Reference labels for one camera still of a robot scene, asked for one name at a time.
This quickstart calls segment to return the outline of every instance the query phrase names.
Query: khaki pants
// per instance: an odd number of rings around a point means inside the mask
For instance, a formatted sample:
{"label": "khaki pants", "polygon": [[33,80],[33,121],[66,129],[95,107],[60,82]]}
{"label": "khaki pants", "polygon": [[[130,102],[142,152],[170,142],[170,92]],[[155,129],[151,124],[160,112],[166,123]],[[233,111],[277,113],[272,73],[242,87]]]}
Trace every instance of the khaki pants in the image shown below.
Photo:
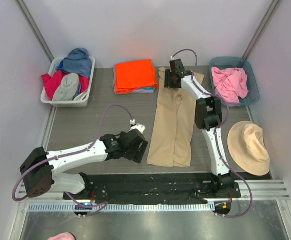
{"label": "khaki pants", "polygon": [[[159,95],[147,163],[188,168],[194,130],[196,100],[182,88],[165,88],[165,69],[159,69]],[[203,74],[194,74],[202,84]]]}

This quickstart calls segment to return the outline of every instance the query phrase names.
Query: pink object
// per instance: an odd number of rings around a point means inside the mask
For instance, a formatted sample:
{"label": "pink object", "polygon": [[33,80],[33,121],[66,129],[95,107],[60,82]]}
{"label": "pink object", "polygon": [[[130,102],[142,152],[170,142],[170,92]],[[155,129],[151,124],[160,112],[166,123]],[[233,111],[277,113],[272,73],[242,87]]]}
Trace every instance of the pink object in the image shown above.
{"label": "pink object", "polygon": [[75,240],[75,237],[69,233],[61,233],[58,236],[50,237],[48,240]]}
{"label": "pink object", "polygon": [[239,104],[239,97],[244,99],[249,93],[248,76],[243,68],[220,70],[212,67],[212,76],[216,94],[222,96],[228,103]]}
{"label": "pink object", "polygon": [[[58,87],[61,85],[62,79],[64,76],[69,73],[64,74],[61,70],[57,71],[52,77],[47,73],[41,76],[45,88],[47,97],[52,101],[54,98],[55,92]],[[80,76],[79,80],[81,84],[81,94],[88,90],[89,87],[89,78],[86,76]]]}

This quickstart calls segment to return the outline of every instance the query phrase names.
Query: purple cloth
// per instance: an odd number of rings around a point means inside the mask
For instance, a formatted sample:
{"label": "purple cloth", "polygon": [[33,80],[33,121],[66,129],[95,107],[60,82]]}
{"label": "purple cloth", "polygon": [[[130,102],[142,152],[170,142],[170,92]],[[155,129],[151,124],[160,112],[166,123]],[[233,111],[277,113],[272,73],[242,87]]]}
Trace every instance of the purple cloth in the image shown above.
{"label": "purple cloth", "polygon": [[113,67],[113,72],[114,72],[114,79],[113,79],[113,91],[115,95],[127,95],[127,94],[153,94],[155,92],[155,89],[153,87],[145,87],[145,88],[139,88],[137,90],[134,90],[129,93],[116,93],[116,66]]}

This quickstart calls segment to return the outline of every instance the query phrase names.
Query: cable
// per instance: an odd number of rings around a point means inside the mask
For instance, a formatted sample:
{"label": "cable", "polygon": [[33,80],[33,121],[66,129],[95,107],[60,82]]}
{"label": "cable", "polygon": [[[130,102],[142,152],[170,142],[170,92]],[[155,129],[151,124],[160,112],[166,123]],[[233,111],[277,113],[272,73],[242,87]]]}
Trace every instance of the cable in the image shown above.
{"label": "cable", "polygon": [[232,198],[232,194],[231,194],[231,191],[229,191],[229,195],[230,195],[230,205],[232,204],[232,202],[234,201],[233,198]]}
{"label": "cable", "polygon": [[[185,51],[189,51],[189,52],[192,52],[193,54],[194,54],[194,56],[195,56],[195,66],[197,66],[198,65],[198,55],[197,55],[197,53],[194,51],[194,50],[192,50],[192,49],[183,49],[183,50],[180,50],[180,51],[178,51],[177,53],[175,53],[173,56],[172,56],[172,58],[174,58],[177,54],[179,54],[179,53],[182,53],[182,52],[185,52]],[[215,129],[214,129],[214,134],[215,135],[217,135],[217,129],[219,129],[219,128],[221,128],[227,121],[228,121],[228,119],[229,119],[229,112],[230,112],[230,109],[229,109],[229,105],[228,105],[228,103],[224,100],[224,98],[222,97],[222,96],[219,96],[219,95],[217,95],[217,94],[211,94],[211,93],[209,93],[209,92],[204,92],[203,90],[201,90],[201,88],[197,85],[197,83],[194,81],[194,74],[195,74],[195,72],[194,71],[192,71],[192,75],[191,75],[191,81],[192,81],[192,83],[193,83],[193,85],[202,93],[202,94],[205,94],[205,95],[208,95],[208,96],[210,96],[210,97],[215,97],[215,98],[218,98],[218,99],[220,99],[221,101],[223,101],[224,102],[224,104],[225,104],[225,106],[226,106],[226,117],[225,117],[225,119],[224,119],[224,121],[223,122],[221,122]],[[245,183],[245,185],[247,186],[247,189],[249,190],[249,193],[250,193],[250,204],[249,204],[249,207],[247,208],[247,210],[244,212],[244,213],[242,213],[242,214],[239,214],[239,215],[234,215],[234,216],[228,216],[228,215],[222,215],[222,214],[219,214],[218,213],[218,215],[219,216],[221,216],[221,217],[225,217],[225,218],[230,218],[230,219],[235,219],[235,218],[239,218],[239,217],[243,217],[244,215],[246,215],[250,210],[251,210],[251,208],[252,208],[252,204],[253,204],[253,196],[252,196],[252,191],[251,191],[251,188],[250,188],[250,186],[249,186],[249,184],[248,184],[248,182],[241,176],[241,175],[239,175],[233,168],[231,168],[227,163],[226,163],[226,161],[224,160],[224,157],[222,156],[222,153],[221,153],[221,150],[220,150],[220,146],[219,146],[219,142],[218,142],[218,138],[217,137],[215,137],[215,143],[216,143],[216,148],[217,148],[217,152],[218,152],[218,154],[219,154],[219,156],[220,156],[220,159],[221,159],[221,161],[223,162],[223,164],[231,171],[231,172],[233,172],[239,179],[241,179],[244,183]]]}
{"label": "cable", "polygon": [[[25,178],[25,177],[26,177],[26,176],[27,176],[27,175],[28,175],[28,174],[29,174],[33,169],[35,169],[35,168],[37,168],[37,167],[39,167],[39,166],[41,166],[41,165],[44,165],[44,164],[46,164],[46,163],[48,163],[48,162],[50,162],[50,161],[52,161],[52,160],[61,159],[61,158],[65,158],[65,157],[69,157],[69,156],[73,156],[73,155],[81,154],[81,153],[84,153],[84,152],[90,150],[90,149],[91,149],[91,148],[96,144],[97,140],[98,140],[99,137],[100,137],[101,129],[102,129],[102,126],[103,126],[103,123],[104,123],[104,120],[105,120],[105,117],[106,117],[107,112],[109,111],[110,108],[115,107],[115,106],[120,107],[120,108],[123,108],[124,110],[126,110],[127,113],[130,115],[131,120],[134,120],[133,115],[131,114],[131,112],[130,112],[126,107],[124,107],[124,106],[122,106],[122,105],[120,105],[120,104],[111,104],[111,105],[109,105],[109,106],[105,109],[105,111],[104,111],[104,113],[103,113],[103,116],[102,116],[102,118],[101,118],[101,122],[100,122],[100,125],[99,125],[98,132],[97,132],[97,134],[96,134],[96,137],[95,137],[95,139],[93,140],[93,142],[89,145],[88,148],[85,148],[85,149],[82,149],[82,150],[79,150],[79,151],[70,152],[70,153],[65,153],[65,154],[62,154],[62,155],[59,155],[59,156],[54,156],[54,157],[48,158],[48,159],[46,159],[46,160],[44,160],[44,161],[41,161],[41,162],[39,162],[39,163],[33,165],[32,167],[30,167],[27,171],[25,171],[25,172],[21,175],[21,177],[20,177],[20,178],[18,179],[18,181],[16,182],[16,184],[15,184],[15,186],[14,186],[14,188],[13,188],[13,191],[12,191],[12,199],[13,199],[15,202],[20,202],[20,201],[23,201],[24,199],[27,198],[27,196],[24,196],[24,197],[22,197],[22,198],[17,198],[17,197],[16,197],[16,193],[17,193],[18,186],[20,185],[20,183],[22,182],[22,180],[23,180],[23,179],[24,179],[24,178]],[[96,207],[103,206],[103,207],[101,207],[100,209],[98,209],[97,211],[92,212],[92,213],[86,215],[87,217],[89,217],[89,216],[93,216],[93,215],[99,213],[101,210],[103,210],[103,209],[108,205],[108,202],[103,202],[103,203],[100,203],[100,204],[97,204],[97,205],[93,205],[93,206],[86,206],[86,205],[83,205],[83,204],[77,202],[77,201],[72,197],[72,195],[71,195],[69,192],[65,192],[65,193],[68,195],[68,197],[69,197],[72,201],[74,201],[74,202],[75,202],[78,206],[80,206],[81,208],[93,209],[93,208],[96,208]]]}

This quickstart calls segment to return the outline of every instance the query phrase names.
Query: beige hat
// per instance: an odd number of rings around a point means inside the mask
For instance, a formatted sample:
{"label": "beige hat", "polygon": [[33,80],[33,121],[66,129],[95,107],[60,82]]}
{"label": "beige hat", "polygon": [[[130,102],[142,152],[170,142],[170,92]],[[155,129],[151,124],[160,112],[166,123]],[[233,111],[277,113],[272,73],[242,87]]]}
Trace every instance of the beige hat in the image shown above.
{"label": "beige hat", "polygon": [[233,160],[247,173],[263,176],[270,171],[261,127],[250,121],[238,122],[229,132],[227,146]]}

